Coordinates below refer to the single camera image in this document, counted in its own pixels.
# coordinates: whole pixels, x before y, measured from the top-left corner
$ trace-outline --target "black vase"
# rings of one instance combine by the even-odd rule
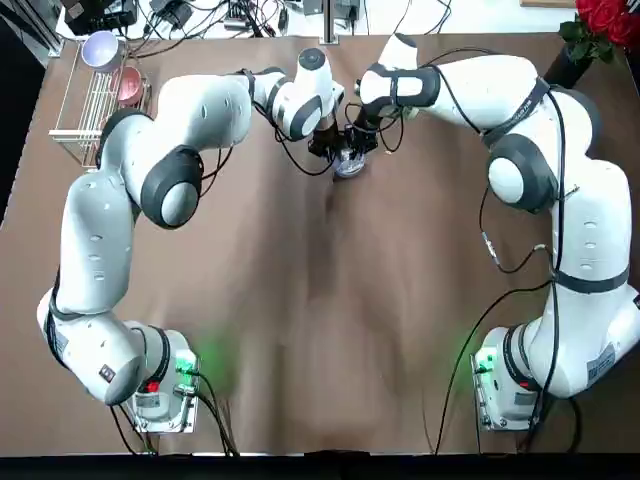
[[[577,62],[569,58],[569,46],[564,47],[553,61],[544,79],[549,85],[560,85],[564,88],[573,88],[580,77],[587,71],[593,58],[585,57]]]

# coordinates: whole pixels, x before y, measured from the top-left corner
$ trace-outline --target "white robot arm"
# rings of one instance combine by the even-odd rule
[[[270,68],[169,80],[155,119],[122,109],[107,122],[98,170],[69,189],[60,267],[37,318],[56,359],[106,405],[127,402],[146,431],[191,431],[198,359],[179,332],[120,322],[112,312],[129,284],[133,229],[142,212],[165,229],[184,225],[201,190],[200,152],[230,148],[249,131],[254,106],[301,140],[333,118],[344,89],[318,49],[300,54],[295,80]]]
[[[487,177],[494,194],[513,208],[551,211],[554,265],[563,254],[554,272],[559,348],[548,392],[571,397],[593,385],[640,339],[640,296],[627,283],[627,178],[617,165],[586,155],[599,127],[597,111],[578,92],[548,94],[549,86],[524,58],[488,55],[419,69],[416,62],[413,41],[396,35],[367,70],[358,88],[363,108],[354,122],[360,130],[351,137],[352,147],[375,148],[382,117],[407,108],[471,125],[488,147]],[[550,373],[553,344],[552,292],[540,318],[489,332],[474,355],[487,428],[529,428],[537,393]]]

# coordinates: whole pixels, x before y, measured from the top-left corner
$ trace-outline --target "wire rack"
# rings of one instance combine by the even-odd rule
[[[137,104],[132,105],[133,108],[147,113],[151,84],[140,70],[137,59],[129,54],[126,42],[124,51],[127,54],[111,73],[99,73],[85,65],[81,50],[82,43],[78,43],[60,114],[55,128],[49,130],[49,136],[82,167],[94,168],[102,129],[109,117],[120,108],[118,94],[125,65],[133,63],[142,74],[142,97]]]

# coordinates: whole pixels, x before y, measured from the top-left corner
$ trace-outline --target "green led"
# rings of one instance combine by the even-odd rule
[[[189,350],[179,350],[176,352],[176,372],[180,374],[180,384],[193,385],[194,378],[191,372],[198,371],[198,359]]]
[[[476,363],[479,369],[486,372],[493,370],[493,361],[496,358],[496,349],[494,347],[483,347],[476,353]]]

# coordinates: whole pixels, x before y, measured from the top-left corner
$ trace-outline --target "red rose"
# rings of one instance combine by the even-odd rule
[[[640,18],[624,12],[609,25],[608,36],[616,45],[633,46],[640,39]]]
[[[625,0],[602,0],[588,14],[587,25],[593,33],[604,33],[622,12]]]
[[[594,0],[576,0],[576,8],[583,22],[589,23],[589,16],[597,5],[598,2]]]

